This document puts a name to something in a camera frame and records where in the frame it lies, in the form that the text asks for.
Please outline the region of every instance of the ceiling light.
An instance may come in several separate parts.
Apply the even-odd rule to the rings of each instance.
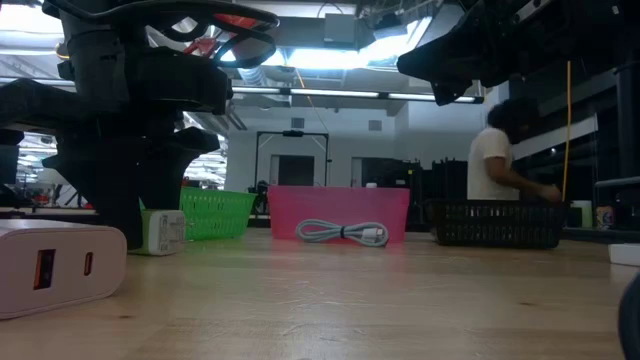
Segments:
[[[288,66],[300,69],[356,69],[367,65],[357,51],[332,49],[296,49]]]
[[[7,49],[0,48],[0,55],[41,56],[55,55],[55,50]]]
[[[37,148],[37,147],[20,147],[20,151],[24,152],[36,152],[44,154],[57,154],[58,150],[54,148]]]
[[[389,94],[391,100],[436,101],[435,95],[429,94]]]
[[[16,77],[9,77],[9,76],[0,76],[0,85],[2,84],[8,84],[12,81],[18,80],[19,78]],[[51,86],[58,86],[58,87],[75,87],[75,84],[73,83],[73,81],[67,81],[67,80],[58,80],[58,79],[31,79],[34,81],[39,82],[40,84],[43,85],[51,85]]]
[[[342,90],[316,90],[316,89],[291,89],[291,95],[316,95],[316,96],[340,96],[354,98],[377,98],[377,92],[370,91],[342,91]]]
[[[474,98],[473,96],[460,96],[459,98],[456,99],[455,102],[466,102],[466,103],[472,103],[475,102],[476,98]]]
[[[233,55],[233,52],[231,50],[229,50],[226,53],[224,53],[224,55],[222,55],[220,60],[222,60],[222,61],[236,61],[236,57],[235,57],[235,55]],[[271,57],[268,58],[265,62],[263,62],[262,65],[284,66],[285,65],[285,61],[284,61],[284,56],[282,55],[282,51],[280,49],[276,49],[276,52],[273,53],[273,55],[271,55]]]
[[[236,94],[280,94],[280,89],[278,88],[234,86],[232,89]]]

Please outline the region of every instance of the white power adapter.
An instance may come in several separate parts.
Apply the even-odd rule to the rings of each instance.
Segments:
[[[111,295],[124,279],[126,255],[115,228],[0,220],[0,319]]]
[[[185,217],[180,210],[143,210],[142,247],[132,254],[165,256],[181,252],[185,241]]]

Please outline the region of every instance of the small container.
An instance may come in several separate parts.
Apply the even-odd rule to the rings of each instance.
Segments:
[[[187,240],[211,240],[244,235],[255,194],[183,187],[180,209]]]
[[[297,239],[298,224],[318,219],[341,226],[378,222],[389,230],[388,245],[404,242],[408,189],[270,186],[267,195],[276,239]]]
[[[550,249],[558,246],[567,207],[491,200],[433,202],[437,240],[442,245]]]

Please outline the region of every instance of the green plastic basket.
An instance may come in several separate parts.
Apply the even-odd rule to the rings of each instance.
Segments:
[[[187,240],[244,235],[255,194],[183,187],[180,209],[187,223]]]

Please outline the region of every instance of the door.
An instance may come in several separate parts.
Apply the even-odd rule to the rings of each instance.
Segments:
[[[280,155],[278,185],[313,186],[313,156]]]

